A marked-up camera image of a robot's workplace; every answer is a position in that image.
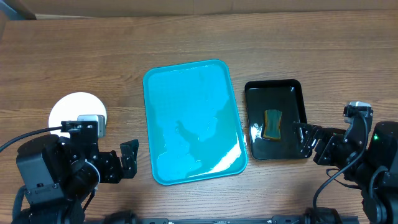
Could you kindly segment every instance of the black tray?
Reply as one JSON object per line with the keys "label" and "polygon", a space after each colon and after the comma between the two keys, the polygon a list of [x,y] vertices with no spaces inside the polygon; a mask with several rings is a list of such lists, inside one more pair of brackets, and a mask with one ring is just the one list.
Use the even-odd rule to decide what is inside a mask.
{"label": "black tray", "polygon": [[[244,91],[248,109],[251,154],[255,159],[304,159],[292,123],[306,123],[303,93],[297,80],[248,82]],[[282,112],[280,141],[262,138],[264,111]]]}

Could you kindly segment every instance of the rectangular blue tray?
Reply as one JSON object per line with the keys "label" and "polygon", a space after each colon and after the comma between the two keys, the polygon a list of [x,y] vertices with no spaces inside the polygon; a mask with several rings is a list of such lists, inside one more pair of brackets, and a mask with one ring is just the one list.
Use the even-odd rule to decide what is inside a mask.
{"label": "rectangular blue tray", "polygon": [[227,65],[149,70],[144,100],[152,174],[163,185],[238,174],[248,163]]}

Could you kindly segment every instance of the wood grain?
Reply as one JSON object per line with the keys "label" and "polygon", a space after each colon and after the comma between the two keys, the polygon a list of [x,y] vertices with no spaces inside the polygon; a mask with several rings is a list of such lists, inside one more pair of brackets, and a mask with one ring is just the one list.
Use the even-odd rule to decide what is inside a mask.
{"label": "wood grain", "polygon": [[[244,85],[295,78],[309,123],[347,128],[350,100],[372,104],[374,124],[398,121],[398,12],[348,11],[8,22],[0,43],[0,144],[47,126],[63,96],[87,91],[108,110],[102,151],[140,142],[138,173],[101,184],[88,218],[122,209],[140,217],[254,218],[312,206],[326,167],[312,160],[255,161],[242,174],[164,187],[152,177],[142,78],[153,67],[219,58],[229,66],[248,140]],[[0,220],[23,181],[15,144],[0,155]],[[319,205],[366,217],[355,190],[331,183]]]}

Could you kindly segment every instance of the wooden tabletop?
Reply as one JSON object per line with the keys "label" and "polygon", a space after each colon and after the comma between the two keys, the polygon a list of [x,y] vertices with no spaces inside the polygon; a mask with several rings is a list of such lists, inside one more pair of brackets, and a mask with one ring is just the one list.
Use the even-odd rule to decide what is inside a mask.
{"label": "wooden tabletop", "polygon": [[[342,113],[351,100],[372,104],[373,124],[398,121],[397,11],[15,21],[0,42],[0,144],[47,127],[61,97],[85,91],[108,110],[101,151],[120,155],[120,143],[140,142],[135,178],[101,184],[88,218],[124,209],[171,219],[303,213],[327,179],[327,167],[311,159],[256,161],[248,146],[248,166],[236,176],[169,187],[152,177],[142,78],[153,67],[209,58],[228,64],[247,140],[244,85],[252,80],[297,79],[312,124],[347,128]],[[16,166],[23,142],[0,154],[5,223],[24,184]],[[333,182],[318,204],[365,222],[361,201],[359,191]]]}

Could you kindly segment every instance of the black cable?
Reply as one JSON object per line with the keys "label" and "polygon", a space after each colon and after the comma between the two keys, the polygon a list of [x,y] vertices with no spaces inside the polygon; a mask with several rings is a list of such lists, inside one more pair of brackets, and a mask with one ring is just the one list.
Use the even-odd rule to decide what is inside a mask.
{"label": "black cable", "polygon": [[351,166],[355,165],[355,163],[362,157],[362,155],[365,153],[366,150],[366,146],[368,144],[368,123],[365,120],[365,117],[360,113],[359,116],[361,117],[361,119],[363,120],[363,123],[365,125],[365,141],[363,142],[363,149],[362,151],[359,153],[359,155],[357,157],[355,157],[355,159],[348,164],[347,166],[345,166],[344,168],[342,168],[340,171],[338,171],[337,173],[335,173],[332,177],[330,177],[327,181],[325,181],[325,183],[323,183],[319,189],[315,192],[315,195],[313,196],[313,200],[312,200],[312,206],[313,206],[313,210],[315,212],[315,215],[317,217],[319,217],[321,220],[323,220],[326,223],[332,223],[329,222],[325,217],[323,217],[322,215],[320,215],[319,211],[318,211],[318,207],[317,207],[317,199],[319,194],[321,193],[321,191],[328,185],[330,184],[330,182],[332,182],[334,179],[336,179],[336,177],[338,177],[340,174],[342,174],[343,172],[345,172],[347,169],[349,169]]}
{"label": "black cable", "polygon": [[19,214],[21,213],[22,208],[22,201],[24,200],[26,187],[25,185],[22,186],[19,190],[17,195],[15,196],[14,206],[12,207],[12,219],[16,219]]}
{"label": "black cable", "polygon": [[[336,168],[326,169],[326,175],[327,175],[328,177],[331,177],[330,174],[329,174],[329,172],[332,171],[332,170],[338,170],[338,171],[340,171],[339,169],[336,169]],[[350,189],[362,190],[362,188],[361,188],[360,186],[358,186],[358,185],[344,184],[344,183],[342,183],[342,182],[340,182],[340,181],[338,181],[338,180],[336,180],[336,179],[335,179],[335,181],[338,182],[339,184],[343,185],[344,187],[347,187],[347,188],[350,188]]]}
{"label": "black cable", "polygon": [[26,137],[29,137],[29,136],[32,136],[32,135],[35,135],[35,134],[44,133],[44,132],[47,132],[47,131],[59,130],[59,129],[61,129],[61,128],[62,128],[62,127],[44,128],[44,129],[40,129],[40,130],[36,130],[36,131],[32,131],[32,132],[23,134],[23,135],[21,135],[21,136],[18,136],[18,137],[16,137],[16,138],[11,139],[10,141],[8,141],[8,142],[5,143],[4,145],[2,145],[2,146],[0,147],[0,152],[3,151],[3,150],[4,150],[5,148],[7,148],[8,146],[10,146],[12,143],[14,143],[14,142],[16,142],[16,141],[19,141],[19,140],[21,140],[21,139],[24,139],[24,138],[26,138]]}
{"label": "black cable", "polygon": [[95,196],[95,190],[93,190],[93,191],[91,192],[90,197],[88,198],[88,200],[87,200],[85,206],[83,207],[83,212],[86,211],[87,206],[90,204],[90,202],[91,202],[91,200],[94,198],[94,196]]}
{"label": "black cable", "polygon": [[372,175],[372,178],[371,178],[371,181],[370,181],[370,183],[369,183],[369,188],[368,188],[370,198],[373,198],[373,183],[374,183],[374,179],[375,179],[381,172],[384,172],[384,171],[388,171],[387,167],[385,167],[385,166],[380,166],[379,168],[377,168],[376,171],[374,171],[374,173],[373,173],[373,175]]}

